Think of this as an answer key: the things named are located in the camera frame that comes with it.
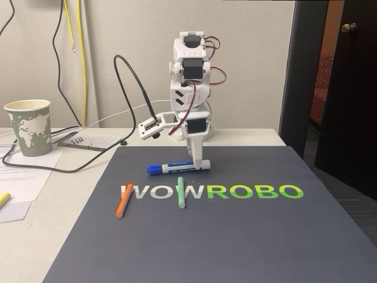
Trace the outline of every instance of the yellow cable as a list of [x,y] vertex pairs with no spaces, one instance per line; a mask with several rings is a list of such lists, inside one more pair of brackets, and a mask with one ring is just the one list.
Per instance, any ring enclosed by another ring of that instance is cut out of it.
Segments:
[[87,71],[85,68],[85,54],[84,47],[82,44],[82,28],[81,28],[81,9],[80,0],[76,0],[77,9],[77,22],[78,22],[78,34],[80,36],[80,49],[81,49],[81,59],[82,59],[82,72],[84,76],[84,106],[82,109],[82,125],[85,126],[86,112],[87,112]]
[[68,7],[67,7],[67,2],[66,1],[67,0],[64,0],[65,15],[67,16],[68,28],[70,29],[70,37],[71,37],[72,49],[73,49],[73,52],[76,52],[75,40],[73,39],[73,32],[72,32],[72,26],[71,26],[71,19],[70,19],[70,14],[68,13]]

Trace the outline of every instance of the chalk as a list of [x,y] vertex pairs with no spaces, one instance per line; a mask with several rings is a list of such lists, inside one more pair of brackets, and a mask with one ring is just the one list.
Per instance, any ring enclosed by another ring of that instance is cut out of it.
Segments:
[[130,199],[131,193],[133,191],[133,185],[131,183],[127,184],[125,192],[120,200],[117,210],[115,211],[116,217],[122,217],[125,207],[127,206],[128,200]]
[[3,193],[2,195],[0,195],[0,208],[1,206],[3,206],[4,203],[6,203],[8,201],[8,199],[11,198],[11,194],[10,193]]
[[184,203],[184,189],[183,189],[183,178],[178,178],[178,206],[179,208],[184,208],[186,204]]

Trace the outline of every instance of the orange marker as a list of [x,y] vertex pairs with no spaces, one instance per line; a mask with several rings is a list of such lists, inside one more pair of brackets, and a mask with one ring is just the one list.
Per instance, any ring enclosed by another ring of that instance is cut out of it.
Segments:
[[127,206],[127,202],[130,199],[133,187],[134,186],[131,183],[127,184],[127,187],[125,188],[125,192],[123,193],[123,196],[120,200],[119,206],[118,206],[117,210],[115,211],[116,217],[120,218],[120,217],[123,216],[125,207]]

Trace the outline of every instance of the gray carpet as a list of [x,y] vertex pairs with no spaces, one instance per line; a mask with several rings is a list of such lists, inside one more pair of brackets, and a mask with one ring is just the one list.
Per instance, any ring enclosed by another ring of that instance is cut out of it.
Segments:
[[377,247],[377,201],[314,166],[319,135],[309,128],[304,162]]

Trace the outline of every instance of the door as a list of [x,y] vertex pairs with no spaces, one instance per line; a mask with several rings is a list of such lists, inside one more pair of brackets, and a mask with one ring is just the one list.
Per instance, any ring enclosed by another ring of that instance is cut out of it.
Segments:
[[315,166],[374,199],[376,86],[377,1],[345,0]]

